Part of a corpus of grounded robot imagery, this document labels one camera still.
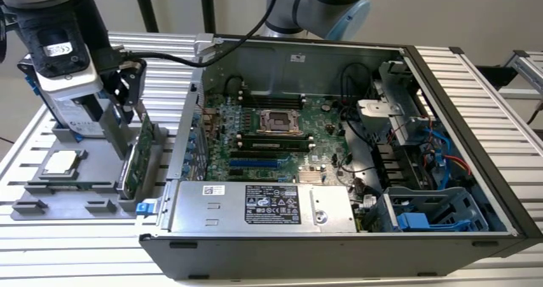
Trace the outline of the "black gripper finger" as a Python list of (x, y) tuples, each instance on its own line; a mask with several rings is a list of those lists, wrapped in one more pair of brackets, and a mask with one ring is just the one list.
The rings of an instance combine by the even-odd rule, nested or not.
[(146, 81), (146, 70), (147, 62), (143, 59), (130, 60), (121, 66), (121, 77), (127, 83), (125, 106), (135, 107), (141, 101)]
[(108, 99), (114, 103), (115, 106), (123, 106), (123, 98), (119, 96), (122, 91), (119, 90), (122, 85), (122, 79), (119, 73), (108, 73), (103, 75), (103, 84), (104, 84), (104, 92), (108, 96)]

